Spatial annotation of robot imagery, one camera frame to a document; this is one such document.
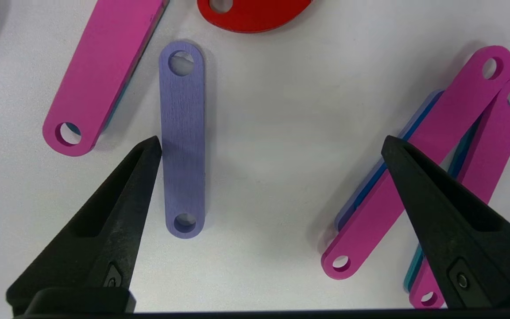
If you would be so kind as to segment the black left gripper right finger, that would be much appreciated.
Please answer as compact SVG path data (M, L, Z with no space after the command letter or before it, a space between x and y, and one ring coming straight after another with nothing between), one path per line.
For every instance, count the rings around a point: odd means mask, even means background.
M381 154L451 308L510 308L510 222L410 143Z

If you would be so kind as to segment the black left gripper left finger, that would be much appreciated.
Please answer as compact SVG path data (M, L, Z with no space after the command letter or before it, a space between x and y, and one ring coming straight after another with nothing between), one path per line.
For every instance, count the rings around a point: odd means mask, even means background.
M129 287L161 157L156 136L127 154L10 285L14 316L134 312Z

